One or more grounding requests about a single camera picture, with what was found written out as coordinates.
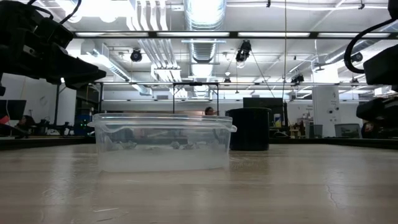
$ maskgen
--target plastic lid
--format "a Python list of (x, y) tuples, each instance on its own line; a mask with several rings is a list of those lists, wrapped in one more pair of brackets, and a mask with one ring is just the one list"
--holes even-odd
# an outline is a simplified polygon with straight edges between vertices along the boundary
[(236, 131), (232, 118), (221, 116), (189, 116), (185, 114), (106, 113), (96, 114), (88, 126), (128, 125), (140, 128), (212, 128)]

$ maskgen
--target workbench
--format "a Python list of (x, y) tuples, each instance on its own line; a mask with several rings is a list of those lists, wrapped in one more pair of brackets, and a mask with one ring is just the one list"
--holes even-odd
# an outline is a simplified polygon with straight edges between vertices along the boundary
[(98, 171), (94, 144), (0, 151), (0, 223), (398, 223), (398, 152), (231, 152), (229, 169)]

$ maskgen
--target water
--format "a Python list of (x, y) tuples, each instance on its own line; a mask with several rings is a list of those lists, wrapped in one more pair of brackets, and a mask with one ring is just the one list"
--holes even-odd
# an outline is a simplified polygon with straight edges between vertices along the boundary
[(194, 145), (192, 147), (138, 145), (132, 150), (100, 152), (98, 165), (108, 172), (148, 172), (168, 170), (195, 170), (226, 167), (229, 164), (228, 152), (224, 145)]

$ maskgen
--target spotlight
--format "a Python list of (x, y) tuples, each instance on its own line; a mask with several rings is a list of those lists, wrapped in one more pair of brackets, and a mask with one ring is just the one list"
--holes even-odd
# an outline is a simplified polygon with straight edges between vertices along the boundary
[(236, 54), (236, 61), (239, 63), (245, 62), (250, 56), (251, 44), (250, 40), (244, 40), (241, 47)]
[(361, 54), (361, 52), (358, 52), (358, 53), (354, 54), (353, 56), (351, 56), (352, 62), (360, 62), (362, 60), (363, 60), (363, 55)]
[(353, 78), (351, 81), (349, 81), (350, 83), (359, 83), (357, 78)]
[(302, 82), (304, 82), (304, 76), (302, 74), (298, 74), (292, 77), (291, 83), (294, 83), (294, 85), (298, 85)]
[(133, 49), (130, 59), (133, 62), (140, 62), (142, 60), (141, 49)]

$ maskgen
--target computer monitor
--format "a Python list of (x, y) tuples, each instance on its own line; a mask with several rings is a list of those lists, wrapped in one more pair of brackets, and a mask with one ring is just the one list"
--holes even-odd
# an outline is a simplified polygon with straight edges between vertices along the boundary
[(25, 106), (26, 100), (0, 100), (0, 116), (8, 114), (11, 120), (20, 120), (24, 115)]

